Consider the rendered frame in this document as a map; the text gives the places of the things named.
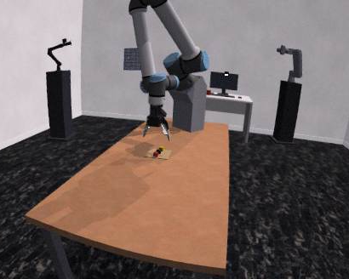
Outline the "tan mat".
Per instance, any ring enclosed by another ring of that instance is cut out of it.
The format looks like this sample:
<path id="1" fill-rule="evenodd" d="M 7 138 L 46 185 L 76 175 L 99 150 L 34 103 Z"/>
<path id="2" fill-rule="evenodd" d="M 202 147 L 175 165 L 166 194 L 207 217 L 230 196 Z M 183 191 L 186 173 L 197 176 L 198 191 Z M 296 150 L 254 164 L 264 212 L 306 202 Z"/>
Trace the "tan mat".
<path id="1" fill-rule="evenodd" d="M 151 148 L 145 155 L 145 157 L 152 157 L 152 158 L 159 158 L 159 159 L 166 159 L 168 160 L 170 154 L 172 151 L 169 150 L 163 150 L 160 154 L 158 154 L 158 157 L 153 156 L 153 152 L 156 151 L 156 149 Z"/>

